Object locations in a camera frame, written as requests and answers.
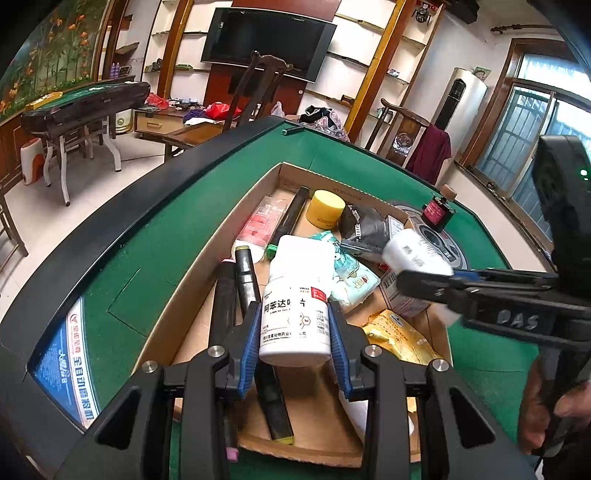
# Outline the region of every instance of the floral wall mural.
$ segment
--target floral wall mural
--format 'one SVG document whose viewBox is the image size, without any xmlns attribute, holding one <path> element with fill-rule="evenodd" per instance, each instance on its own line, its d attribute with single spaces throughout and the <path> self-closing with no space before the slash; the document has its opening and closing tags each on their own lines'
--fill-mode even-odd
<svg viewBox="0 0 591 480">
<path fill-rule="evenodd" d="M 0 79 L 0 122 L 46 93 L 92 81 L 93 51 L 108 2 L 63 0 L 37 26 Z"/>
</svg>

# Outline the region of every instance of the maroon clothing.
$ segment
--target maroon clothing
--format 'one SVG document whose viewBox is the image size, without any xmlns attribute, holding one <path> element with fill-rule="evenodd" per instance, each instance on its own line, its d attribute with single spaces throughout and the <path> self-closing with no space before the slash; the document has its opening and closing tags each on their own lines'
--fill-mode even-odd
<svg viewBox="0 0 591 480">
<path fill-rule="evenodd" d="M 424 131 L 406 168 L 417 177 L 435 185 L 443 161 L 451 156 L 452 145 L 447 132 L 430 125 Z"/>
</svg>

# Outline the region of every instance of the wall-mounted tv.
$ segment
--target wall-mounted tv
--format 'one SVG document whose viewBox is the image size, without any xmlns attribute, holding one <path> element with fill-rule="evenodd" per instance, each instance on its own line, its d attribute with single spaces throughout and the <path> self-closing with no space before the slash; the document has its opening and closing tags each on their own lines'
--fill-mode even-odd
<svg viewBox="0 0 591 480">
<path fill-rule="evenodd" d="M 289 76 L 315 82 L 336 25 L 258 8 L 216 8 L 201 61 L 248 66 L 251 52 L 293 64 Z"/>
</svg>

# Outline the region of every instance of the human hand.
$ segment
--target human hand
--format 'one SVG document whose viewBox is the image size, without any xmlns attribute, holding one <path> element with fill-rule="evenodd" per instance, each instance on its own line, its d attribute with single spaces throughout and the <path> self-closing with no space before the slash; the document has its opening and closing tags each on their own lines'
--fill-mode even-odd
<svg viewBox="0 0 591 480">
<path fill-rule="evenodd" d="M 550 424 L 550 412 L 539 396 L 542 387 L 539 360 L 536 359 L 527 375 L 517 426 L 517 441 L 523 453 L 530 454 L 544 443 L 545 432 Z M 591 382 L 585 382 L 565 393 L 554 408 L 558 417 L 579 419 L 576 427 L 586 427 L 591 420 Z"/>
</svg>

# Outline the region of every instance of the wooden drawer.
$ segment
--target wooden drawer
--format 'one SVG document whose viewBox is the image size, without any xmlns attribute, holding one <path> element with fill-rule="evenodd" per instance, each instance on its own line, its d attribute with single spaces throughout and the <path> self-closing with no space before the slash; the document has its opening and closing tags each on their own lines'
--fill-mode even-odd
<svg viewBox="0 0 591 480">
<path fill-rule="evenodd" d="M 155 135 L 166 135 L 183 127 L 182 116 L 159 115 L 157 113 L 136 112 L 135 131 Z"/>
</svg>

